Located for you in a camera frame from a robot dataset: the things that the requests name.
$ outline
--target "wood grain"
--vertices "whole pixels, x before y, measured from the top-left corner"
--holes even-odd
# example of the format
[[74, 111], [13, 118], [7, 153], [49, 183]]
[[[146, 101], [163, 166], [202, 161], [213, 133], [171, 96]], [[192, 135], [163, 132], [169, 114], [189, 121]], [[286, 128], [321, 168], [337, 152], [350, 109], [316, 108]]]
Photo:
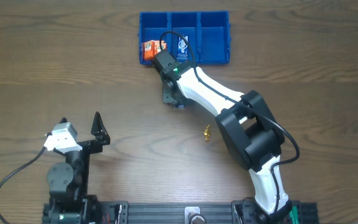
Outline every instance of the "wood grain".
[[[231, 62], [203, 66], [229, 88], [263, 94], [301, 157], [282, 166], [290, 198], [317, 202], [321, 223], [358, 222], [358, 1], [0, 1], [0, 181], [33, 158], [66, 116], [90, 138], [99, 111], [112, 138], [91, 158], [101, 200], [227, 202], [252, 196], [200, 106], [161, 101], [138, 63], [139, 11], [229, 10]], [[212, 124], [211, 142], [203, 130]], [[283, 145], [283, 157], [293, 155]], [[45, 153], [0, 191], [12, 223], [40, 223]]]

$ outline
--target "gold object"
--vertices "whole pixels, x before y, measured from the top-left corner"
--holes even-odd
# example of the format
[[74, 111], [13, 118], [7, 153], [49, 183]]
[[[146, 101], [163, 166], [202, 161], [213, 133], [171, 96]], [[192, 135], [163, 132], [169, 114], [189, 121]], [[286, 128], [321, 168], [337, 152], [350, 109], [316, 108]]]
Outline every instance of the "gold object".
[[205, 141], [206, 141], [206, 142], [209, 141], [209, 137], [211, 136], [211, 133], [210, 133], [210, 131], [209, 131], [209, 127], [211, 127], [210, 124], [206, 127], [206, 129], [205, 129], [205, 131], [204, 131], [204, 136], [205, 136]]

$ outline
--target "black cable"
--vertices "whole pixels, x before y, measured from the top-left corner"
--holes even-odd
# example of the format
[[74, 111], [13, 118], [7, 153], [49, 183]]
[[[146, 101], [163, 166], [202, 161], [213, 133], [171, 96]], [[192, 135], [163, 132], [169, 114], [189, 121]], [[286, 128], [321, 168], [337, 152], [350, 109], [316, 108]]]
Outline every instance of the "black cable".
[[[38, 153], [37, 156], [35, 156], [31, 161], [29, 161], [28, 163], [24, 164], [23, 166], [17, 168], [15, 171], [11, 172], [9, 175], [7, 175], [0, 183], [0, 189], [2, 187], [3, 184], [5, 184], [5, 182], [11, 178], [13, 175], [17, 174], [20, 170], [26, 168], [28, 165], [30, 165], [31, 163], [33, 163], [34, 161], [36, 161], [41, 155], [42, 153], [44, 153], [46, 147], [42, 147], [41, 151]], [[8, 221], [6, 221], [6, 219], [1, 215], [1, 212], [0, 212], [0, 220], [5, 223], [5, 224], [9, 224]]]
[[160, 37], [160, 48], [162, 49], [162, 38], [166, 35], [166, 34], [175, 34], [177, 35], [178, 37], [180, 37], [184, 43], [187, 45], [187, 47], [189, 48], [189, 51], [190, 51], [190, 54], [191, 54], [191, 59], [192, 59], [192, 62], [193, 62], [193, 70], [194, 70], [194, 74], [196, 75], [196, 78], [197, 80], [202, 83], [205, 87], [209, 88], [210, 90], [212, 90], [214, 93], [218, 94], [219, 96], [223, 97], [225, 100], [229, 100], [231, 102], [233, 102], [235, 105], [237, 106], [240, 106], [242, 108], [244, 108], [245, 110], [247, 110], [248, 112], [258, 116], [259, 118], [262, 118], [266, 121], [268, 121], [269, 123], [271, 123], [272, 125], [274, 125], [277, 129], [279, 129], [290, 141], [291, 143], [293, 144], [293, 147], [295, 148], [295, 151], [296, 151], [296, 155], [295, 157], [292, 157], [291, 159], [287, 159], [287, 160], [284, 160], [284, 161], [280, 161], [280, 162], [276, 162], [274, 164], [272, 164], [272, 166], [270, 167], [270, 172], [272, 173], [272, 176], [273, 176], [273, 180], [274, 180], [274, 183], [276, 185], [276, 191], [277, 191], [277, 196], [276, 196], [276, 205], [275, 205], [275, 209], [274, 209], [274, 212], [277, 212], [277, 209], [278, 209], [278, 203], [280, 201], [280, 189], [278, 188], [278, 182], [277, 182], [277, 178], [276, 178], [276, 175], [274, 174], [274, 167], [275, 166], [278, 166], [278, 165], [284, 165], [284, 164], [289, 164], [291, 162], [294, 162], [295, 160], [297, 160], [299, 158], [299, 155], [300, 155], [300, 151], [299, 151], [299, 146], [298, 144], [296, 143], [295, 139], [292, 137], [292, 135], [287, 131], [285, 130], [283, 127], [281, 127], [279, 124], [277, 124], [276, 122], [272, 121], [271, 119], [268, 119], [267, 117], [259, 114], [256, 110], [254, 110], [253, 108], [250, 108], [249, 106], [246, 106], [246, 105], [243, 105], [242, 103], [236, 101], [236, 100], [233, 100], [232, 98], [220, 93], [219, 91], [215, 90], [213, 87], [209, 86], [207, 83], [205, 83], [197, 74], [197, 61], [196, 61], [196, 57], [194, 55], [194, 52], [193, 52], [193, 49], [191, 48], [189, 42], [181, 35], [181, 34], [178, 34], [177, 32], [175, 31], [166, 31], [164, 32], [161, 37]]

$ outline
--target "blue tray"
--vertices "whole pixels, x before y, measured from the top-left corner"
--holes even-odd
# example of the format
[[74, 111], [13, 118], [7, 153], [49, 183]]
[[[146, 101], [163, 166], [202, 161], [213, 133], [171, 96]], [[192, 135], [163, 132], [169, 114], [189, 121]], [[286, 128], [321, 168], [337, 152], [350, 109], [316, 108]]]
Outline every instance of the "blue tray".
[[[189, 43], [200, 64], [224, 64], [230, 61], [230, 23], [228, 11], [213, 12], [141, 12], [139, 21], [139, 62], [143, 60], [142, 43], [159, 40], [162, 33], [173, 30], [189, 36]], [[167, 49], [177, 56], [178, 37], [167, 34]]]

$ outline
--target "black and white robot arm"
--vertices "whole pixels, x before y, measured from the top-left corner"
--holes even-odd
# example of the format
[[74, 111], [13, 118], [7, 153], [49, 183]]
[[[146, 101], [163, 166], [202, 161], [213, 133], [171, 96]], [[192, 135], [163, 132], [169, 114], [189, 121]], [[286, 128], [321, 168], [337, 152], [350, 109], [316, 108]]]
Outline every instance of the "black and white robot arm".
[[[288, 214], [291, 202], [284, 191], [279, 166], [273, 168], [277, 184], [270, 171], [272, 165], [280, 161], [283, 134], [264, 119], [258, 118], [258, 115], [249, 113], [221, 95], [275, 122], [264, 99], [256, 91], [243, 94], [230, 90], [207, 76], [199, 67], [196, 67], [197, 76], [190, 62], [180, 63], [166, 50], [155, 56], [153, 65], [161, 76], [164, 89], [170, 92], [178, 104], [185, 105], [188, 100], [193, 100], [215, 116], [229, 152], [250, 172], [255, 187], [255, 201], [263, 213], [261, 222], [277, 222]], [[241, 124], [254, 117], [257, 122], [244, 130]]]

